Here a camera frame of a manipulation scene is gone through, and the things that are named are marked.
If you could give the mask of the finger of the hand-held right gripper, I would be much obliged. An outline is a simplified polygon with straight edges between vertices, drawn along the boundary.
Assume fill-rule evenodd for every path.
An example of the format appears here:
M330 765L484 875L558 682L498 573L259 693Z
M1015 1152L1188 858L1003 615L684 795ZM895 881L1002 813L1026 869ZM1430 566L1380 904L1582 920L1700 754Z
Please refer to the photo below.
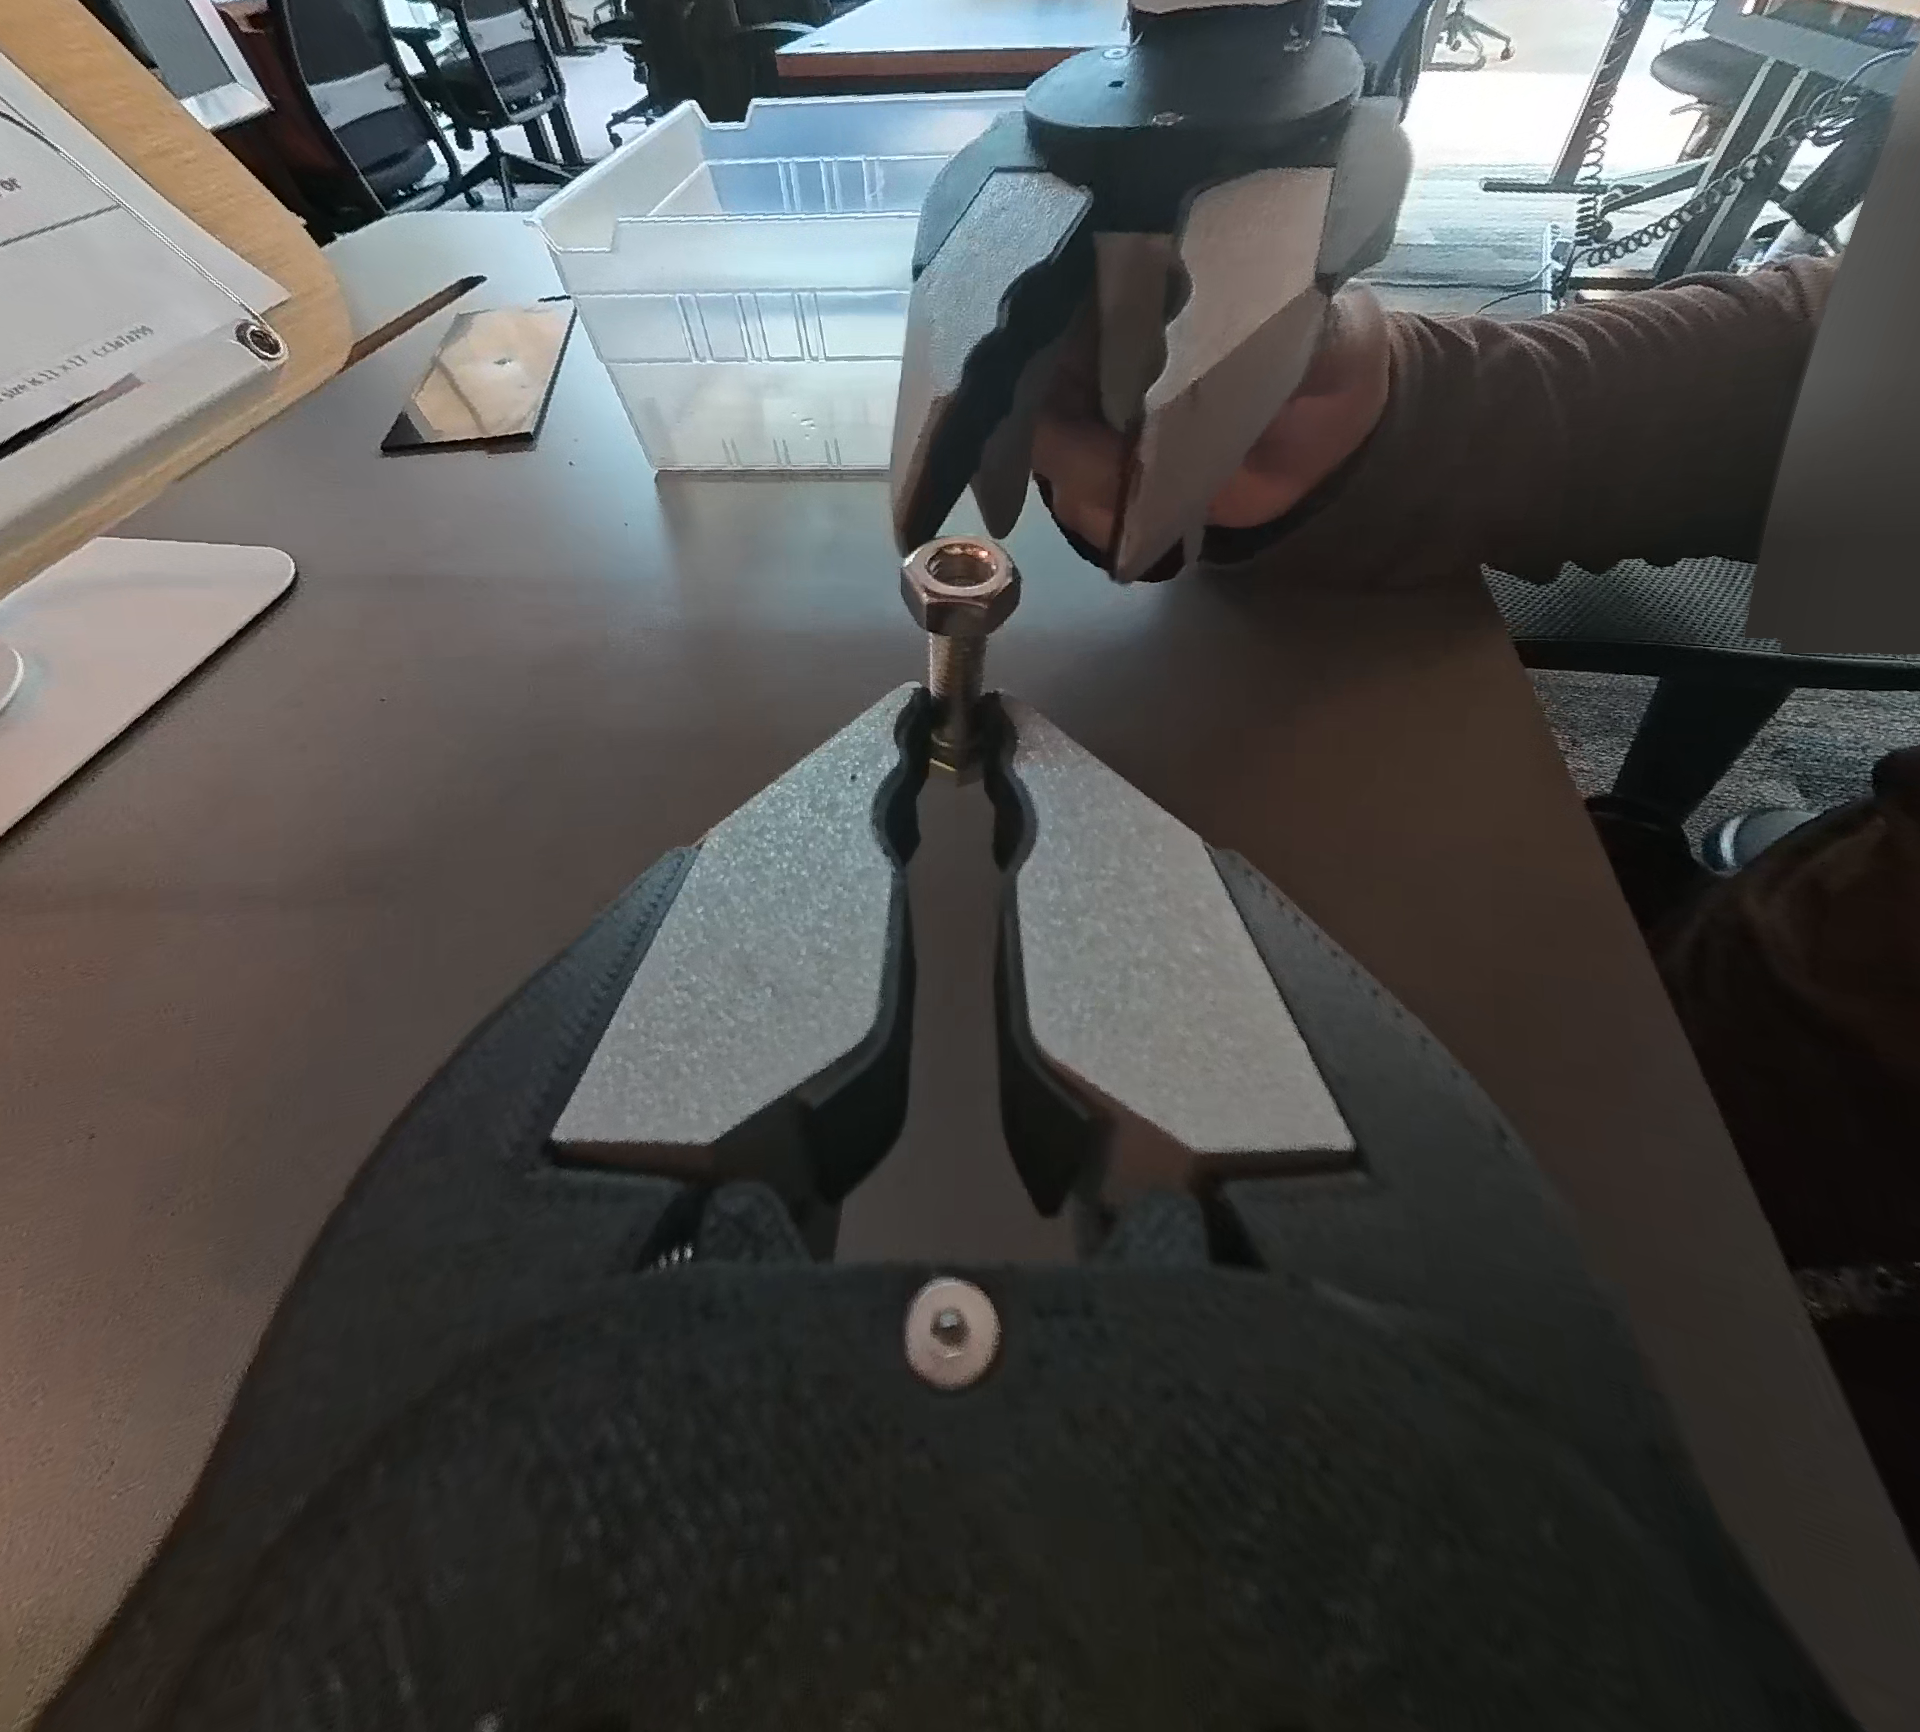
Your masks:
M890 532L920 547L990 469L1020 376L1060 338L1091 288L1092 193L1043 168L937 174L917 229Z
M1330 168L1189 197L1177 233L1092 239L1097 405L1122 434L1104 569L1142 579L1196 539L1321 341Z

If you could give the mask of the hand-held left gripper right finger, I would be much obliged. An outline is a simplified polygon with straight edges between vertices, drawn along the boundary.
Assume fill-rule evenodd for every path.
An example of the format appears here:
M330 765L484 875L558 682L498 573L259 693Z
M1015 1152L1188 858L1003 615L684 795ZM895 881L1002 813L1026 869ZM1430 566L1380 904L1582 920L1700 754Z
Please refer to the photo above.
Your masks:
M1357 1165L1203 836L1020 697L998 697L980 752L1002 1128L1036 1209Z

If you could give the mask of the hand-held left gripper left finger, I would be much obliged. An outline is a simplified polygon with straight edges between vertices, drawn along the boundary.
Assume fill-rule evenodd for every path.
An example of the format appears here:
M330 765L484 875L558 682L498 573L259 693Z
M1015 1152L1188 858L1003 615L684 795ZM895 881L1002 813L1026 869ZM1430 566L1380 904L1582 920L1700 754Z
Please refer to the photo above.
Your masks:
M547 1143L599 1172L834 1209L907 1110L920 686L715 824Z

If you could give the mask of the clear plastic bin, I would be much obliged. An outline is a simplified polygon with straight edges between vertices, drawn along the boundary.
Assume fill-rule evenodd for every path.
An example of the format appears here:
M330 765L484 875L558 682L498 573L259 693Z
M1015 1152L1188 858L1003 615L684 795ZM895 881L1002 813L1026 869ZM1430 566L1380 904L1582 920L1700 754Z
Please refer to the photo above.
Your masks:
M531 226L648 469L884 470L924 197L1015 103L680 103L541 202Z

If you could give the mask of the steel hex nut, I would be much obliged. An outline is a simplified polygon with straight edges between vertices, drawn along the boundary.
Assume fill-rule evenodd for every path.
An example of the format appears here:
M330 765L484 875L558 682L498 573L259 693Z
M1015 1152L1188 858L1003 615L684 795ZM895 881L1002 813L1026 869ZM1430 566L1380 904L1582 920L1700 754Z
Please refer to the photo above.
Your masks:
M898 566L898 593L927 636L983 641L1020 607L1020 566L983 536L939 536Z

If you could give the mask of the steel hex bolt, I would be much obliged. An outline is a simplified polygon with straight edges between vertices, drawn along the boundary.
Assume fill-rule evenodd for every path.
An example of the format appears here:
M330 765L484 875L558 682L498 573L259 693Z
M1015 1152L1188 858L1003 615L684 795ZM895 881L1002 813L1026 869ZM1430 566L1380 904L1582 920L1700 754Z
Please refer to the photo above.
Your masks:
M927 609L927 765L974 784L980 769L980 703L998 621L983 609Z

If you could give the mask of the person's right forearm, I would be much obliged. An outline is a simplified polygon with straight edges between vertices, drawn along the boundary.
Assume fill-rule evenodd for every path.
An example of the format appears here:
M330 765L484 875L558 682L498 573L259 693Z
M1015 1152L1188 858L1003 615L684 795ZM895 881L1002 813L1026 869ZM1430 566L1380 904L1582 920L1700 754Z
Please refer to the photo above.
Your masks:
M1805 255L1524 321L1388 316L1380 425L1287 547L1366 591L1755 566L1837 277Z

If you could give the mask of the person's right hand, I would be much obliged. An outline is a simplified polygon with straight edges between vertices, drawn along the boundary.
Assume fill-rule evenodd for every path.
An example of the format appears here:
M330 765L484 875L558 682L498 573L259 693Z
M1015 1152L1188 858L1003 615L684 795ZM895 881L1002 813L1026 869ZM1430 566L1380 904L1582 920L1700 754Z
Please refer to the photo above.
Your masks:
M1352 282L1324 320L1305 384L1215 492L1203 526L1253 528L1287 516L1372 434L1388 408L1388 378L1388 310L1366 282ZM1034 474L1059 526L1104 547L1117 521L1127 439L1104 425L1097 398L1097 320L1078 320L1036 414Z

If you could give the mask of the brown-edged office table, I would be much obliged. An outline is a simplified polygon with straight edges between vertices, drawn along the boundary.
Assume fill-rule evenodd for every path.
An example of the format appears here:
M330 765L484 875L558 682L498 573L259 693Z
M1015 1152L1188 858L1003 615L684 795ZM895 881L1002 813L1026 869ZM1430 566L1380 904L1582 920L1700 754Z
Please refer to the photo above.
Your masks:
M779 95L1026 88L1127 43L1127 0L864 0L774 51Z

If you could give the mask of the black glossy plate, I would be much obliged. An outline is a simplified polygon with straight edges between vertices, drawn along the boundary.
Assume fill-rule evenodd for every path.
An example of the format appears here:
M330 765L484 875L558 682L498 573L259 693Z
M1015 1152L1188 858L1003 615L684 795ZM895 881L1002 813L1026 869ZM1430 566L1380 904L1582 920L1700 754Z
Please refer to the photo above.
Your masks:
M569 299L459 316L397 425L382 456L519 450L531 447L573 338Z

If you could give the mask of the wooden display board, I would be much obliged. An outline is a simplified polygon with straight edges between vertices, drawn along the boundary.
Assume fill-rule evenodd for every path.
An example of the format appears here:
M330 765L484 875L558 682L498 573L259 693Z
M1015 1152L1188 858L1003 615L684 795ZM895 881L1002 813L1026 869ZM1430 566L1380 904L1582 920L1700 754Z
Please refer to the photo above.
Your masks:
M190 223L272 275L287 364L185 408L185 378L122 395L4 450L0 591L31 579L88 536L130 521L346 364L337 277L307 229L136 64L78 0L0 0L4 62L22 64Z

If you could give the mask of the white stand base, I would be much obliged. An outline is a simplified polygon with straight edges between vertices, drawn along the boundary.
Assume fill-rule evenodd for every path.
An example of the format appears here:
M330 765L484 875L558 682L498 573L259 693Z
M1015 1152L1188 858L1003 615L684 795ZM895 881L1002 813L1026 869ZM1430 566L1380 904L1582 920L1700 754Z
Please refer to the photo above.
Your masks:
M273 545L97 536L0 603L0 832L296 591Z

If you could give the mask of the printed instruction sheet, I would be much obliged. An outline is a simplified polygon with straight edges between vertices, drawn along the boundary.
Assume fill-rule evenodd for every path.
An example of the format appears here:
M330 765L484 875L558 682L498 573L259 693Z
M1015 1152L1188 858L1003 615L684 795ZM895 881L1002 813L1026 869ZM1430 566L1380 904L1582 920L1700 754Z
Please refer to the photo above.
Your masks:
M287 289L190 223L22 64L0 64L0 439L185 378L185 408L287 364Z

